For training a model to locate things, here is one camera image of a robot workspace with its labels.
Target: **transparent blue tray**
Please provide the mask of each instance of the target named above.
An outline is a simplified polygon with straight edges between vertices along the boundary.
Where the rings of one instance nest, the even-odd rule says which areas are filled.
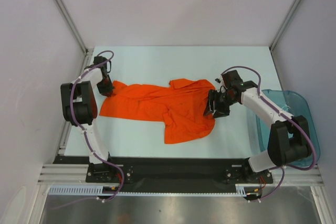
[[[306,100],[301,95],[293,91],[278,91],[278,90],[265,89],[263,90],[263,93],[284,111],[287,111],[295,116],[303,115],[307,119],[309,125],[310,139],[315,147],[318,161],[320,158],[320,146]],[[268,146],[270,129],[259,117],[256,118],[257,118],[259,146],[260,150],[263,152],[267,149]],[[309,166],[311,162],[312,162],[312,156],[309,156],[299,161],[295,161],[292,164],[300,167],[305,167]]]

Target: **metal floor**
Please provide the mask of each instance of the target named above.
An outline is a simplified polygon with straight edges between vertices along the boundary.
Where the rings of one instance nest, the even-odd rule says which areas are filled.
[[[321,223],[310,187],[282,187],[261,204],[236,197],[120,196],[104,204],[86,200],[49,209],[76,199],[48,196],[40,224]]]

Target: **white wall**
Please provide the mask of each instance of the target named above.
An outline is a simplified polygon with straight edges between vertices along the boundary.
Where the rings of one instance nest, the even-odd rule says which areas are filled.
[[[319,167],[336,206],[336,0],[303,0],[275,51],[285,89],[308,101],[321,147]]]
[[[56,152],[62,125],[59,87],[83,55],[53,0],[0,0],[0,219],[26,186],[32,199],[40,169]]]
[[[293,0],[64,0],[88,47],[269,46]]]

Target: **orange shirt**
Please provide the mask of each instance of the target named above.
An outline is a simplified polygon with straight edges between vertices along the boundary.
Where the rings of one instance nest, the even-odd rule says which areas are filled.
[[[212,115],[203,116],[208,92],[215,87],[207,80],[172,80],[170,87],[114,81],[100,115],[164,122],[164,142],[176,144],[209,135],[215,126]]]

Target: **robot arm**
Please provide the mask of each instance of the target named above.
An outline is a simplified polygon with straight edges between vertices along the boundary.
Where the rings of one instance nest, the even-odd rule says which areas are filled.
[[[106,58],[102,56],[96,56],[93,61],[93,65],[88,68],[92,68],[101,62],[104,62]],[[107,64],[100,68],[96,68],[87,73],[76,85],[75,95],[73,96],[74,113],[76,120],[85,128],[87,132],[87,138],[90,146],[102,160],[107,161],[109,159],[109,152],[104,146],[100,134],[98,132],[96,118],[98,116],[98,108],[93,94],[93,89],[98,87],[101,95],[109,97],[112,95],[113,86],[111,79],[107,72]],[[70,122],[72,126],[76,127],[85,141],[83,130],[76,125],[72,119],[70,110],[70,93],[72,89],[72,83],[65,83],[61,85],[61,97],[62,97],[62,109],[63,116],[66,121]],[[89,151],[89,160],[92,164],[101,164],[102,161],[97,159],[93,153]]]
[[[222,74],[220,90],[210,90],[204,115],[213,114],[213,118],[228,116],[229,107],[237,102],[254,111],[270,127],[268,148],[245,162],[246,176],[262,172],[276,166],[283,166],[311,155],[306,139],[283,116],[277,114],[260,97],[278,108],[282,114],[296,122],[309,136],[308,122],[303,116],[293,116],[270,101],[262,92],[258,94],[257,85],[252,81],[244,82],[237,70]]]

